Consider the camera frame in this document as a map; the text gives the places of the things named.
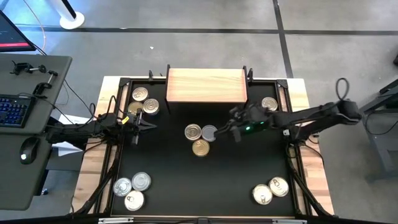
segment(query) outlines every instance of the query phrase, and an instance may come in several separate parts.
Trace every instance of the gray floor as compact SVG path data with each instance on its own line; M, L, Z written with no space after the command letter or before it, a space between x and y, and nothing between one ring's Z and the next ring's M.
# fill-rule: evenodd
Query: gray floor
M59 16L46 1L28 2L43 25L58 25ZM84 27L277 29L272 0L70 2L84 13ZM395 0L279 0L279 7L285 30L398 30ZM37 24L21 1L10 0L4 12L16 24ZM41 32L24 33L42 45ZM46 36L48 54L73 57L67 80L86 102L97 101L103 76L147 75L150 69L159 74L165 72L168 63L182 68L247 65L256 77L287 76L278 34L47 32ZM398 78L398 68L392 64L398 54L398 35L285 38L293 76L305 79L312 106L337 100L335 81L339 77L350 81L348 97L359 106ZM58 101L65 100L63 90ZM66 114L88 116L72 95L69 104L60 109ZM330 128L322 132L320 144L335 213L343 218L396 223L398 180L365 181L367 175L379 171L379 162L363 125ZM67 213L76 176L60 172L47 182L56 183L64 177L70 181L53 184L52 198L35 199L25 212L1 211L0 218Z

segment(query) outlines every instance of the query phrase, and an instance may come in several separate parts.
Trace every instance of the monitor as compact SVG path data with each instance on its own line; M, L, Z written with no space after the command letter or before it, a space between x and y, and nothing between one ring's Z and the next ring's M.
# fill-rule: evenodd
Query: monitor
M0 11L0 52L33 50L33 43Z

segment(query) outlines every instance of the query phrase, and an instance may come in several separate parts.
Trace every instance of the computer mouse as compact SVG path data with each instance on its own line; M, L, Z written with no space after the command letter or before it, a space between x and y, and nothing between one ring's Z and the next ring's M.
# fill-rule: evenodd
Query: computer mouse
M37 148L39 147L40 139L38 137L27 138L21 145L19 150L19 160L22 164L31 164L36 159Z

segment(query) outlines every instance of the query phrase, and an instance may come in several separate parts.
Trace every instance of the blue backlit keyboard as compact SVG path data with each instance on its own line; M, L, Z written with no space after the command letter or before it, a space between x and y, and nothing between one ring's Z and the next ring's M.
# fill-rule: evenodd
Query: blue backlit keyboard
M23 128L34 100L31 96L0 94L0 127Z

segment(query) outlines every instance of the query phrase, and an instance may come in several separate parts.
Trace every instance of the silver can lid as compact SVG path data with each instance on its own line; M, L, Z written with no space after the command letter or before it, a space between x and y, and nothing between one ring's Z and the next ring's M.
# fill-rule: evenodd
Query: silver can lid
M201 136L201 128L197 124L190 124L185 128L185 137L194 141L199 139Z
M265 184L257 185L252 191L253 197L260 205L267 205L272 200L272 192Z
M134 190L144 191L150 186L150 176L145 172L138 172L132 177L131 184Z
M210 145L206 140L199 139L192 144L192 151L199 157L206 156L209 153Z
M133 115L137 115L137 110L142 109L143 105L140 102L134 101L129 104L127 111Z
M278 108L278 102L276 102L272 97L265 97L261 101L261 106L263 108L268 108L271 111L275 111Z
M201 137L208 142L212 142L216 140L216 137L214 137L215 131L217 131L216 127L213 125L206 125L201 129Z
M131 181L127 178L120 178L113 185L113 192L116 196L126 196L131 191Z
M274 177L269 181L271 192L278 197L283 197L289 192L289 185L286 180L281 177Z
M138 87L132 91L132 98L136 101L143 101L148 98L148 90L144 87Z
M144 194L138 190L133 190L124 198L124 205L130 211L137 211L144 204Z
M144 102L143 110L148 114L157 113L159 110L159 102L155 99L148 99Z

